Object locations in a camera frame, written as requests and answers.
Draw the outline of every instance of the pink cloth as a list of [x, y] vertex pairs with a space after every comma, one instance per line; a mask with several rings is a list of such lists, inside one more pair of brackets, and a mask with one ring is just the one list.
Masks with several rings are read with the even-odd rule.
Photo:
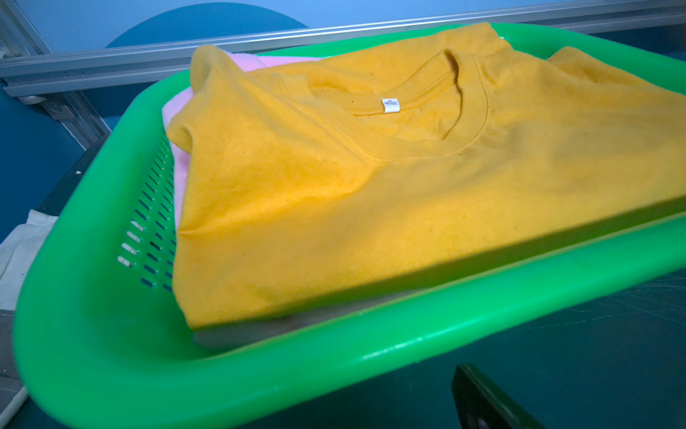
[[[257, 56], [252, 54], [228, 54], [228, 56], [243, 71], [266, 69], [278, 65], [290, 64], [292, 62], [317, 61], [319, 58], [299, 57], [299, 56]], [[186, 88], [176, 94], [164, 107], [162, 107], [162, 123], [165, 130], [172, 121], [174, 115], [179, 113], [183, 106], [193, 98], [193, 89]], [[186, 194], [186, 181], [188, 179], [188, 168], [191, 165], [191, 155], [179, 148], [173, 141], [171, 144], [171, 154], [174, 156], [174, 220], [178, 228], [181, 221], [181, 208], [183, 197]]]

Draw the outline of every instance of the white cloth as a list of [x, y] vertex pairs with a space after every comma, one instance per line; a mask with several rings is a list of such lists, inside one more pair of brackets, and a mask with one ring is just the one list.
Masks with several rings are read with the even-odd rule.
[[24, 402], [29, 397], [29, 391], [26, 390], [26, 386], [22, 386], [19, 392], [12, 398], [9, 405], [0, 413], [0, 429], [3, 429], [12, 420], [17, 411], [24, 405]]
[[56, 220], [57, 216], [31, 210], [26, 223], [14, 228], [0, 244], [0, 310], [16, 309], [26, 273]]

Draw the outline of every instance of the green plastic basket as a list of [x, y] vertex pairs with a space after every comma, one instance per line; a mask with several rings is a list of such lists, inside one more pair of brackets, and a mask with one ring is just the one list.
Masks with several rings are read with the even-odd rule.
[[[297, 47], [331, 56], [448, 27]], [[498, 24], [515, 49], [577, 47], [680, 93], [686, 63], [550, 27]], [[194, 345], [170, 292], [174, 165], [161, 109], [133, 101], [47, 238], [14, 323], [19, 372], [74, 428], [226, 428], [686, 266], [686, 218], [585, 242], [241, 349]]]

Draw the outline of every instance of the clothing tag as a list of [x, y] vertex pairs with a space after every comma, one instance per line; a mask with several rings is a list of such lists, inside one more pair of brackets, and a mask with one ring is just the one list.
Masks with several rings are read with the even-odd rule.
[[384, 113], [397, 113], [400, 111], [400, 102], [397, 98], [382, 98]]

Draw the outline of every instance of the folded clothes stack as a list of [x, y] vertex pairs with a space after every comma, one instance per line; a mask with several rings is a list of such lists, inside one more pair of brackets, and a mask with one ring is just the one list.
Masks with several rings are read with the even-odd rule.
[[685, 113], [488, 24], [321, 60], [198, 48], [163, 110], [174, 294], [199, 342], [240, 345], [683, 210]]

